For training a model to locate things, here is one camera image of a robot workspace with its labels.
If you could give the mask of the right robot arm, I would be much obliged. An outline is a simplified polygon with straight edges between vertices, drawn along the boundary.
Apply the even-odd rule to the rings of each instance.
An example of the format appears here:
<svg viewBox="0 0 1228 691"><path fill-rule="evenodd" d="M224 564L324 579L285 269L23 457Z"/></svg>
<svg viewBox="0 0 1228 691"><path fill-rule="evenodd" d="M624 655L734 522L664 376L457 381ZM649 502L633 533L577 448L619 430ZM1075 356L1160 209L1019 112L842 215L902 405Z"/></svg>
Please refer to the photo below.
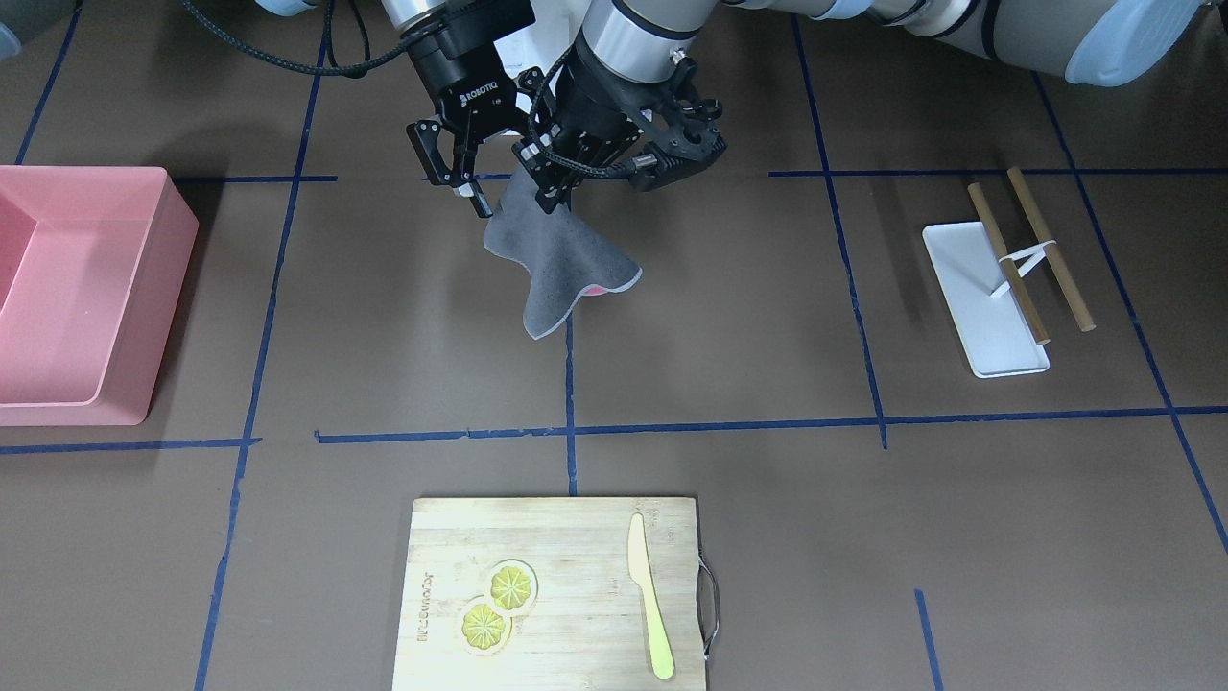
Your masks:
<svg viewBox="0 0 1228 691"><path fill-rule="evenodd" d="M418 161L427 180L446 185L470 201L480 218L494 211L474 180L476 153L488 139L506 131L526 131L527 115L517 106L517 87L503 68L496 43L527 28L535 14L530 1L386 1L383 12L395 28L398 41L389 52L373 56L363 50L363 61L336 63L333 39L335 2L325 1L321 22L321 65L278 56L230 34L209 18L196 2L184 1L194 21L208 34L264 64L311 76L363 79L398 56L409 56L424 83L433 115L406 126Z"/></svg>

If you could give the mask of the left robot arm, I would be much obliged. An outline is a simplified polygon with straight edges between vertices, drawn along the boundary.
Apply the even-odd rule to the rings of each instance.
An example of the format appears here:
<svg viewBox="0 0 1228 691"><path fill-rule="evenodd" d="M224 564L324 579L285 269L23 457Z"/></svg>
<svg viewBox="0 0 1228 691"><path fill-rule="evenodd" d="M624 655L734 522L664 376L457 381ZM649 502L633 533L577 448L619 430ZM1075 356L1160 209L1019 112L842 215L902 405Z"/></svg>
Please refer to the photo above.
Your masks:
<svg viewBox="0 0 1228 691"><path fill-rule="evenodd" d="M720 99L702 98L689 52L712 1L592 1L572 44L530 93L515 144L517 191L553 214L589 179L653 191L725 153ZM815 21L868 18L996 63L1117 87L1184 34L1197 1L745 1Z"/></svg>

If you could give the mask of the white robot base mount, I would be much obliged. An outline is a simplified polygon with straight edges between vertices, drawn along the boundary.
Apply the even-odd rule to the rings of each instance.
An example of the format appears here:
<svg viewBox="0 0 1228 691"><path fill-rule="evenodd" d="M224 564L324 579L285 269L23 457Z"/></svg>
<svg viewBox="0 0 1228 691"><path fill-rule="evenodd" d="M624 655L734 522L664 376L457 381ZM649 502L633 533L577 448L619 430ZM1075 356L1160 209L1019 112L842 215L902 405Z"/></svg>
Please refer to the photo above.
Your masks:
<svg viewBox="0 0 1228 691"><path fill-rule="evenodd" d="M589 5L591 1L530 0L534 14L530 26L495 42L505 72L511 79L530 68L546 72L573 43Z"/></svg>

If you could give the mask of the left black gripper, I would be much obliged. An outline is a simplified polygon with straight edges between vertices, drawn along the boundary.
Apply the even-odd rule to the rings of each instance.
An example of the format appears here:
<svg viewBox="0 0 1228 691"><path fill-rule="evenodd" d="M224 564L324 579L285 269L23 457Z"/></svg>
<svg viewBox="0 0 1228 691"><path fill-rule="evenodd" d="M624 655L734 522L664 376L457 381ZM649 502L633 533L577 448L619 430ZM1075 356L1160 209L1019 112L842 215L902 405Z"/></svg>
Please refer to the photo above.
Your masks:
<svg viewBox="0 0 1228 691"><path fill-rule="evenodd" d="M544 214L571 207L589 179L628 179L636 191L653 191L720 160L727 150L722 102L698 92L693 58L672 56L667 72L663 82L636 83L576 43L546 72L530 68L517 76L530 106L513 152Z"/></svg>

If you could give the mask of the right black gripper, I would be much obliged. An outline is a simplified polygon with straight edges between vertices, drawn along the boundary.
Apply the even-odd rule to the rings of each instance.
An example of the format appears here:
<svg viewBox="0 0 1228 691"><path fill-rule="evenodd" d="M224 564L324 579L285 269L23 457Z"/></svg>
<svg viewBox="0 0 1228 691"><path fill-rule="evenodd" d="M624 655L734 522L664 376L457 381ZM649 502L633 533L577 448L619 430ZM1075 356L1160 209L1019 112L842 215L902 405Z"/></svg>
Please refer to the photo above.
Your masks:
<svg viewBox="0 0 1228 691"><path fill-rule="evenodd" d="M441 122L410 123L405 134L425 179L456 188L479 218L494 215L475 176L480 144L503 131L524 131L527 119L496 41L534 18L530 1L445 1L413 27L413 68ZM445 130L457 135L452 169L438 149Z"/></svg>

